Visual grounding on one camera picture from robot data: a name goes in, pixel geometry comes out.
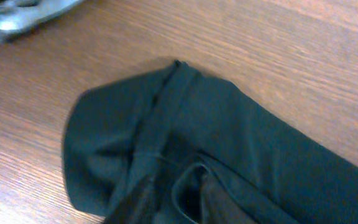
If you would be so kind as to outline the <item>black polo shirt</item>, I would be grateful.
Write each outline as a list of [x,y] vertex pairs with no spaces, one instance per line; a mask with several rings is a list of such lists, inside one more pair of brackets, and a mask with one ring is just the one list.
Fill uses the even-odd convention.
[[62,151],[106,223],[358,223],[358,167],[181,61],[84,92]]

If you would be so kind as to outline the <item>grey folded garment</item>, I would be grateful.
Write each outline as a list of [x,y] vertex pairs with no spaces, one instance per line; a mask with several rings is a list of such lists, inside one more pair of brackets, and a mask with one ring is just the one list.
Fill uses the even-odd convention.
[[84,0],[0,0],[0,43],[70,11]]

